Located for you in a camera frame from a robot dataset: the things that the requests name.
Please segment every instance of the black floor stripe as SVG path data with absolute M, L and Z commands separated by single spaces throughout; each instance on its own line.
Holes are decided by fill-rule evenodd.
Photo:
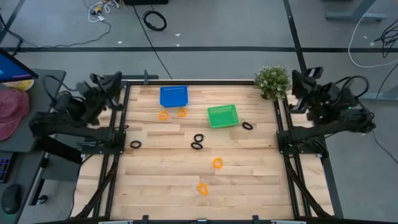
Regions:
M 298 58 L 298 64 L 300 65 L 301 72 L 306 71 L 307 66 L 305 65 L 305 60 L 303 56 L 303 52 L 300 45 L 299 36 L 297 35 L 296 25 L 294 24 L 292 9 L 290 8 L 289 0 L 284 0 L 285 10 L 287 14 L 287 20 L 289 21 L 290 32 L 292 33 L 294 46 L 296 49 L 296 54 Z
M 8 52 L 14 52 L 15 47 L 3 47 Z M 155 47 L 157 52 L 295 52 L 295 47 Z M 151 47 L 57 47 L 37 48 L 22 47 L 19 52 L 152 52 Z M 302 53 L 347 53 L 347 48 L 321 48 L 302 47 Z M 382 53 L 380 48 L 352 48 L 351 53 Z M 398 52 L 398 49 L 391 49 L 391 53 Z
M 305 53 L 348 53 L 347 48 L 328 48 L 328 47 L 302 47 L 302 52 Z M 381 48 L 350 48 L 351 53 L 382 53 Z M 390 49 L 390 52 L 398 52 L 398 48 Z
M 13 52 L 15 47 L 4 47 Z M 155 47 L 157 52 L 295 52 L 294 47 Z M 22 47 L 19 52 L 153 52 L 152 47 Z
M 329 53 L 343 53 L 343 52 L 348 52 L 348 49 L 328 49 L 328 48 L 305 48 L 302 49 L 299 41 L 299 36 L 297 35 L 297 29 L 294 24 L 294 19 L 293 19 L 293 14 L 292 14 L 292 9 L 290 8 L 289 0 L 284 0 L 285 4 L 285 9 L 287 13 L 287 19 L 289 20 L 289 26 L 290 26 L 290 31 L 292 33 L 293 41 L 295 44 L 295 49 L 296 49 L 296 54 L 297 54 L 297 59 L 298 63 L 300 65 L 300 69 L 302 72 L 306 71 L 307 66 L 305 64 L 303 52 L 306 50 L 306 52 L 320 52 L 320 53 L 326 53 L 328 51 Z M 350 49 L 351 52 L 356 52 L 364 49 Z M 333 206 L 334 214 L 337 217 L 343 218 L 343 212 L 341 209 L 341 204 L 340 204 L 340 199 L 338 197 L 338 192 L 336 190 L 336 182 L 335 178 L 333 176 L 333 172 L 331 169 L 331 164 L 330 163 L 323 163 L 323 169 L 325 171 L 325 176 L 327 177 L 327 183 L 330 188 L 329 194 L 330 194 L 330 200 Z
M 8 21 L 6 23 L 6 27 L 3 28 L 3 31 L 0 33 L 0 44 L 7 34 L 6 30 L 8 30 L 11 27 L 12 23 L 14 22 L 15 18 L 17 17 L 17 15 L 24 3 L 25 3 L 25 0 L 19 0 L 18 5 L 15 7 L 14 12 L 12 12 L 10 18 L 8 19 Z

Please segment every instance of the table leg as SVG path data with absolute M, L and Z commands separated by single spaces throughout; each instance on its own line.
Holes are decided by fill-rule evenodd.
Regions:
M 391 88 L 390 90 L 385 91 L 384 93 L 365 93 L 361 99 L 362 100 L 376 100 L 377 101 L 398 101 L 398 85 Z
M 362 16 L 373 6 L 376 0 L 363 0 L 353 12 L 328 12 L 327 19 L 358 22 Z M 366 13 L 364 20 L 380 22 L 387 19 L 386 14 Z

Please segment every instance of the potted plant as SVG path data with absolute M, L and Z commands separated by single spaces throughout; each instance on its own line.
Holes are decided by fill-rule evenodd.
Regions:
M 287 69 L 278 65 L 263 67 L 254 79 L 256 88 L 266 100 L 278 100 L 292 88 Z

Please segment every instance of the green basket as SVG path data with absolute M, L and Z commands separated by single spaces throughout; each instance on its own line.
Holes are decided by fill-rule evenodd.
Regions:
M 211 128 L 223 128 L 239 123 L 235 105 L 207 108 Z

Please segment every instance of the computer screen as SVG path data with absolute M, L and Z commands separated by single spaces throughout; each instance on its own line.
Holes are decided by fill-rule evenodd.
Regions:
M 7 52 L 0 50 L 0 83 L 30 80 L 38 76 Z

